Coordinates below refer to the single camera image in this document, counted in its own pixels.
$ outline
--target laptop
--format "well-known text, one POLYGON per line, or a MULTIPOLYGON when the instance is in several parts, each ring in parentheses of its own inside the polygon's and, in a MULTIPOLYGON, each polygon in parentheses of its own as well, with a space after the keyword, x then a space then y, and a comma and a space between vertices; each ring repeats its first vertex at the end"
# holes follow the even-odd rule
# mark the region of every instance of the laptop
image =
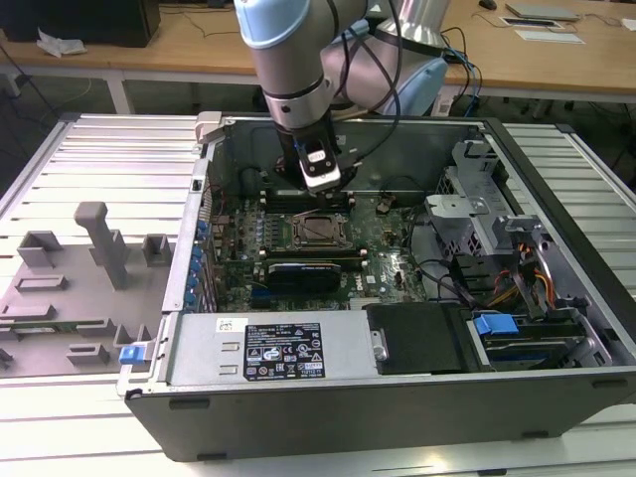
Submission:
POLYGON ((565 22, 580 20, 578 15, 561 7, 528 3, 507 3, 506 7, 520 18, 541 18, 544 20, 563 20, 565 22))

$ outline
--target cpu socket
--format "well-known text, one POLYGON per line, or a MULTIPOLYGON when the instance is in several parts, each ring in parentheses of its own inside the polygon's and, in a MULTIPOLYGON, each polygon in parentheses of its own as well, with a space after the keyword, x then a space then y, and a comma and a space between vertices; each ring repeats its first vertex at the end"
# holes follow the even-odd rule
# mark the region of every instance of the cpu socket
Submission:
POLYGON ((308 248, 351 248, 347 242, 344 224, 347 219, 341 215, 294 217, 291 220, 293 247, 297 250, 308 248))

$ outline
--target power supply label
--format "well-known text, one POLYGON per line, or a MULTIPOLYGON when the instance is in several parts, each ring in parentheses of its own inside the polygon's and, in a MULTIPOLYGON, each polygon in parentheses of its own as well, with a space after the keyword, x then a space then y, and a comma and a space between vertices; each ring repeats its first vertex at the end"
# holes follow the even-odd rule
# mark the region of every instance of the power supply label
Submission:
POLYGON ((247 325, 244 349, 248 381, 325 377, 320 323, 247 325))

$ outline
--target computer tower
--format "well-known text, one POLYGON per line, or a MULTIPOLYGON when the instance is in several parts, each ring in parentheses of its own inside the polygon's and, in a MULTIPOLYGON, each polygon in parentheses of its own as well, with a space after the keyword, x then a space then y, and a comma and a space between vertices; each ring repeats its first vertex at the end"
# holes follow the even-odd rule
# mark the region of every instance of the computer tower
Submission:
POLYGON ((145 47, 161 17, 158 0, 0 0, 0 25, 12 42, 53 37, 87 44, 145 47))

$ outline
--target table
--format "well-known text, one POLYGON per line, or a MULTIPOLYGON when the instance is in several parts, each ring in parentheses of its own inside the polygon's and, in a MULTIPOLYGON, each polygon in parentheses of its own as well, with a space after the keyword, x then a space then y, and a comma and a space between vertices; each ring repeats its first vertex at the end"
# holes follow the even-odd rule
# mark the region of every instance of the table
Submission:
MULTIPOLYGON (((0 230, 7 236, 0 238, 0 294, 20 264, 15 248, 28 228, 52 230, 62 244, 88 242, 72 219, 82 200, 107 201, 109 225, 127 242, 151 229, 175 240, 189 176, 201 153, 195 120, 85 114, 59 123, 0 201, 0 230), (128 215, 140 204, 148 219, 128 215)), ((626 262, 631 255, 624 251, 633 249, 636 229, 620 230, 633 222, 634 195, 575 134, 551 125, 506 127, 607 263, 623 273, 627 287, 635 287, 636 262, 626 262), (607 230, 599 232, 594 225, 607 230)), ((531 214, 522 190, 511 190, 531 214)), ((163 455, 116 395, 116 379, 93 375, 73 384, 64 378, 0 379, 0 475, 100 477, 122 469, 174 477, 503 475, 492 472, 497 469, 511 476, 634 475, 636 406, 627 402, 555 439, 180 464, 163 455)))
MULTIPOLYGON (((118 114, 134 113, 127 80, 258 84, 234 10, 188 11, 187 16, 176 8, 161 11, 159 30, 146 48, 87 45, 86 54, 57 59, 35 43, 1 42, 27 75, 105 80, 118 114), (209 36, 204 39, 189 18, 209 36)), ((15 73, 0 53, 0 74, 15 73)))
MULTIPOLYGON (((585 0, 533 2, 562 5, 578 14, 636 18, 636 5, 585 0)), ((134 111, 126 94, 127 80, 257 84, 249 49, 240 34, 220 34, 239 31, 234 11, 189 11, 187 17, 176 12, 176 8, 162 8, 161 26, 144 49, 88 45, 87 54, 58 60, 35 44, 2 44, 29 75, 105 80, 120 114, 134 111), (204 39, 190 20, 206 34, 214 35, 204 39)), ((496 22, 497 17, 510 16, 510 12, 504 0, 495 12, 478 7, 475 0, 451 0, 446 14, 444 28, 458 26, 466 34, 470 60, 484 75, 482 95, 636 102, 636 33, 587 17, 575 24, 585 45, 527 42, 514 28, 495 28, 479 17, 471 17, 475 12, 496 22)), ((449 33, 452 45, 460 48, 459 36, 453 35, 456 32, 449 33)), ((15 72, 0 57, 0 74, 15 72)), ((448 114, 465 78, 461 67, 451 66, 435 104, 435 115, 448 114)))
MULTIPOLYGON (((636 18, 636 5, 586 0, 532 0, 533 4, 563 6, 572 12, 616 19, 636 18)), ((517 28, 496 28, 499 17, 513 17, 505 8, 490 12, 470 0, 452 0, 444 28, 460 27, 466 35, 470 61, 483 73, 482 95, 537 99, 636 102, 636 33, 624 27, 610 27, 597 17, 586 17, 567 27, 577 31, 585 45, 529 42, 515 33, 517 28)), ((458 32, 449 32, 454 48, 461 48, 458 32)), ((435 112, 445 115, 466 73, 459 65, 450 67, 435 112)))

